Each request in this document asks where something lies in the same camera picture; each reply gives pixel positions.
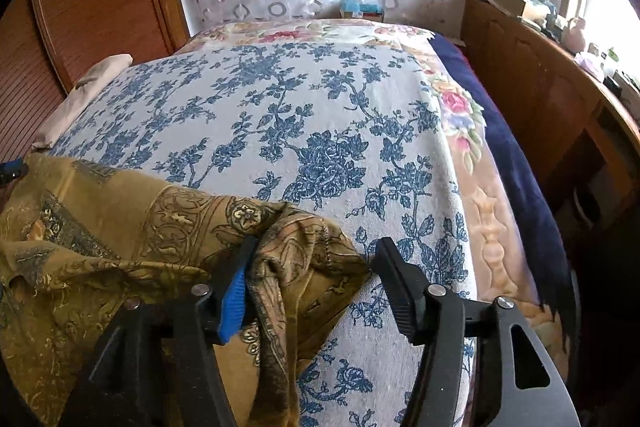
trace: wooden cabinet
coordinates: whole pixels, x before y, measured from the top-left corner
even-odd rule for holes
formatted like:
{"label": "wooden cabinet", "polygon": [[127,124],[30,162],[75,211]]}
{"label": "wooden cabinet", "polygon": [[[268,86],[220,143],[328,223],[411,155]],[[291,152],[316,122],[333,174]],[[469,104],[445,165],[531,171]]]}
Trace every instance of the wooden cabinet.
{"label": "wooden cabinet", "polygon": [[[560,46],[480,0],[466,0],[462,39],[549,202],[603,164],[623,200],[635,198],[640,133],[612,93]],[[585,161],[588,150],[598,158]]]}
{"label": "wooden cabinet", "polygon": [[0,162],[24,155],[80,76],[108,55],[134,64],[186,41],[179,0],[12,0],[0,18]]}

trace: black clamp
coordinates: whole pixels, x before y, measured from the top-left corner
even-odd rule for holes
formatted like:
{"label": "black clamp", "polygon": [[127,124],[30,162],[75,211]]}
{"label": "black clamp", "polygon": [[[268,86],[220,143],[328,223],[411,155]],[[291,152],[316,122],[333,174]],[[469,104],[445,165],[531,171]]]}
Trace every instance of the black clamp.
{"label": "black clamp", "polygon": [[0,163],[0,188],[5,188],[12,181],[26,176],[28,172],[29,167],[21,158]]}
{"label": "black clamp", "polygon": [[[58,427],[164,426],[162,339],[172,338],[178,404],[184,427],[236,427],[211,344],[225,344],[225,296],[257,247],[245,237],[239,252],[164,305],[127,299],[78,375]],[[244,306],[244,285],[242,284]]]}
{"label": "black clamp", "polygon": [[398,330],[414,346],[425,346],[401,427],[453,425],[465,337],[478,338],[471,425],[580,426],[562,378],[513,300],[472,301],[430,283],[389,237],[378,241],[371,267]]}

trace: white pillowcase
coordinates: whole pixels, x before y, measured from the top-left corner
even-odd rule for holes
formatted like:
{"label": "white pillowcase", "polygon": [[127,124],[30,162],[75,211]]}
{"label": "white pillowcase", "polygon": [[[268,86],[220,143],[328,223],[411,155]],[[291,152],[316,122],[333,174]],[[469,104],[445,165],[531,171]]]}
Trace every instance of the white pillowcase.
{"label": "white pillowcase", "polygon": [[51,149],[64,132],[82,114],[116,76],[126,70],[133,58],[129,54],[111,55],[92,66],[76,83],[76,87],[36,131],[32,147]]}

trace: cabinet door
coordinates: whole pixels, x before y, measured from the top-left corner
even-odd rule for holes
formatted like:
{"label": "cabinet door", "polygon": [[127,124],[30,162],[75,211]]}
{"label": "cabinet door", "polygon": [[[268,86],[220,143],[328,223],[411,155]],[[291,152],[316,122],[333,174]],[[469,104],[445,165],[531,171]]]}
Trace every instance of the cabinet door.
{"label": "cabinet door", "polygon": [[465,41],[465,55],[479,78],[484,71],[484,43],[486,42],[487,18],[483,16],[478,1],[466,0],[460,37]]}
{"label": "cabinet door", "polygon": [[545,100],[528,126],[522,146],[540,185],[574,143],[588,121],[593,104],[574,83],[557,71],[549,75]]}
{"label": "cabinet door", "polygon": [[546,67],[530,42],[521,37],[513,39],[502,59],[506,63],[506,74],[500,111],[527,154],[524,137],[529,127],[536,124],[533,117],[548,90]]}
{"label": "cabinet door", "polygon": [[506,93],[509,87],[506,85],[504,63],[504,49],[508,44],[508,36],[502,23],[495,18],[489,19],[485,27],[479,50],[482,54],[480,59],[482,67],[478,72],[478,78],[495,105],[502,110],[505,100],[510,97]]}

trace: gold patterned scarf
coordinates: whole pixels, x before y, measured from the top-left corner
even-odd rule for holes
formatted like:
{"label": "gold patterned scarf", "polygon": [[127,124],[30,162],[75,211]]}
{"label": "gold patterned scarf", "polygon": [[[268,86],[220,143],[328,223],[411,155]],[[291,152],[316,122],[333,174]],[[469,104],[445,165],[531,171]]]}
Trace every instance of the gold patterned scarf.
{"label": "gold patterned scarf", "polygon": [[[57,424],[125,299],[188,293],[245,235],[260,237],[246,271],[258,318],[214,347],[220,373],[239,426],[298,424],[296,376],[367,276],[336,225],[289,203],[210,196],[139,171],[38,154],[26,161],[30,173],[0,214],[0,349],[44,425]],[[167,398],[171,425],[181,425],[175,393]]]}

